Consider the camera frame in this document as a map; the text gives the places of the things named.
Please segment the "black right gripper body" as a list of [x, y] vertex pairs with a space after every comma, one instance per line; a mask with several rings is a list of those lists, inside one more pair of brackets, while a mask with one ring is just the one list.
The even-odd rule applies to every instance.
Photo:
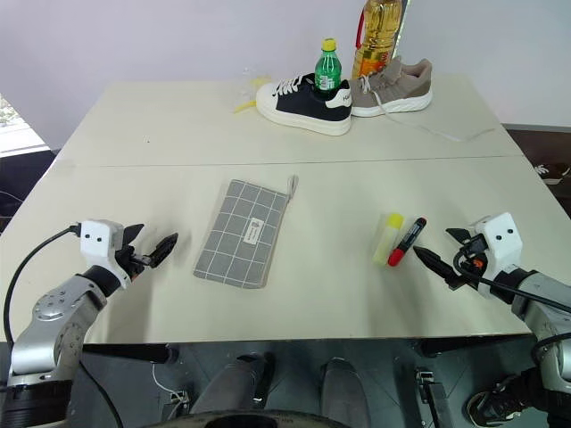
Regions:
[[486, 250], [487, 243], [483, 235], [469, 235], [460, 241], [459, 250], [453, 258], [453, 266], [465, 284], [479, 285], [479, 279], [487, 268]]

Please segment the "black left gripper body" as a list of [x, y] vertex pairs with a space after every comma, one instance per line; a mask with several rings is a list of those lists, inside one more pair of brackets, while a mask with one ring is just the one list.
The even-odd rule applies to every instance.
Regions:
[[130, 244], [125, 244], [120, 250], [115, 251], [115, 260], [131, 281], [150, 266], [150, 258], [136, 254], [135, 248]]

